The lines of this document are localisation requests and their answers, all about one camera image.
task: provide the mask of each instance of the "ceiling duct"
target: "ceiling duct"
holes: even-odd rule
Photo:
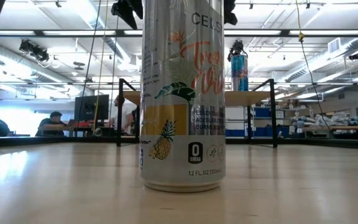
[[[98,18],[97,6],[92,0],[68,0],[73,5],[73,8],[77,10],[78,15],[87,23],[92,29],[103,30],[106,25],[102,18]],[[116,44],[116,40],[112,37],[102,38],[105,44],[117,55],[121,63],[130,63],[131,58],[125,53],[124,49],[119,44]]]
[[[333,62],[332,59],[339,56],[346,56],[354,53],[358,49],[358,38],[340,38],[340,46],[337,50],[330,53],[329,50],[325,50],[320,54],[314,56],[311,59],[308,59],[310,71],[313,72],[319,68],[322,68],[326,65],[329,65]],[[309,74],[308,67],[306,62],[302,63],[300,66],[290,70],[284,75],[284,77],[278,82],[292,82],[294,79],[299,78],[303,75]]]
[[[27,72],[29,73],[29,76],[34,76],[34,79],[26,77],[21,78],[20,75],[18,75],[18,78],[25,79],[25,80],[33,80],[33,82],[73,82],[73,80],[68,79],[64,77],[63,75],[60,75],[58,73],[55,73],[47,68],[42,68],[40,65],[31,62],[27,58],[22,58],[22,56],[15,54],[14,52],[11,52],[8,49],[5,49],[0,46],[0,61],[4,61],[2,58],[6,58],[9,60],[12,60],[14,63],[11,66],[20,65],[20,72]],[[3,62],[7,68],[9,68],[9,64],[6,62]],[[83,87],[82,86],[73,86],[73,88],[80,90],[80,94],[82,95]],[[85,89],[85,96],[91,96],[94,95],[94,91],[86,88]]]

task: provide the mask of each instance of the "pineapple illustration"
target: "pineapple illustration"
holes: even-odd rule
[[[169,152],[171,151],[171,143],[173,142],[171,137],[175,135],[175,123],[176,121],[173,122],[169,120],[165,122],[160,134],[161,136],[149,151],[149,156],[152,156],[153,159],[157,158],[164,160],[168,157]]]

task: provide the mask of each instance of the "white ceiling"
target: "white ceiling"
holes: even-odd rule
[[[61,8],[57,8],[54,0],[6,0],[2,13],[0,15],[0,29],[24,30],[24,29],[90,29],[80,16],[81,9],[78,5],[71,5],[68,1],[60,1]],[[106,26],[108,29],[130,29],[117,16],[110,13],[111,6],[115,1],[101,1],[100,17],[106,21],[105,14],[108,10]],[[249,0],[237,0],[237,7],[234,10],[239,20],[235,27],[229,24],[226,29],[297,29],[297,13],[295,0],[254,0],[254,8],[249,9]],[[358,0],[311,0],[310,9],[306,5],[301,5],[301,21],[304,29],[358,29]],[[137,19],[138,29],[142,28],[142,21]],[[76,53],[76,39],[73,38],[28,38],[31,42],[48,49],[51,58],[55,55],[60,61],[58,68],[48,67],[48,69],[61,74],[75,82],[82,82],[86,70],[79,72],[77,76],[71,73],[75,70],[73,62],[83,62],[86,65],[91,51],[92,38],[79,38],[78,50]],[[249,52],[249,70],[257,69],[251,77],[271,77],[272,71],[289,71],[293,67],[304,62],[301,45],[296,38],[256,38],[252,41],[251,37],[235,38],[227,37],[224,41],[228,49],[235,40],[242,40],[244,45],[250,44]],[[284,43],[283,47],[273,54],[277,46],[273,42]],[[306,38],[305,51],[308,57],[312,57],[321,51],[327,49],[327,43],[333,38]],[[0,37],[0,46],[5,47],[19,55],[23,55],[18,49],[21,39],[17,37]],[[142,39],[139,37],[118,38],[117,43],[129,55],[138,55],[142,53]],[[96,38],[94,40],[93,57],[89,66],[91,77],[99,76],[101,67],[101,57],[103,51],[103,40]],[[117,68],[119,62],[109,59],[114,55],[107,45],[104,46],[104,60],[102,65],[102,76],[105,80],[112,80],[112,73],[115,76],[127,76],[130,80],[140,80],[138,71],[121,71]]]

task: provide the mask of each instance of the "can label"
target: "can label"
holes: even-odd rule
[[[248,91],[248,59],[245,55],[231,58],[232,91]]]
[[[145,2],[141,176],[166,184],[225,175],[223,4]]]

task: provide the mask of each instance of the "man sitting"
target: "man sitting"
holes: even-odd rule
[[[57,131],[59,128],[67,126],[67,124],[63,123],[60,118],[62,118],[62,114],[60,112],[55,111],[51,113],[49,118],[45,118],[41,121],[39,128],[56,129],[56,131],[38,130],[35,136],[64,136],[63,131]]]

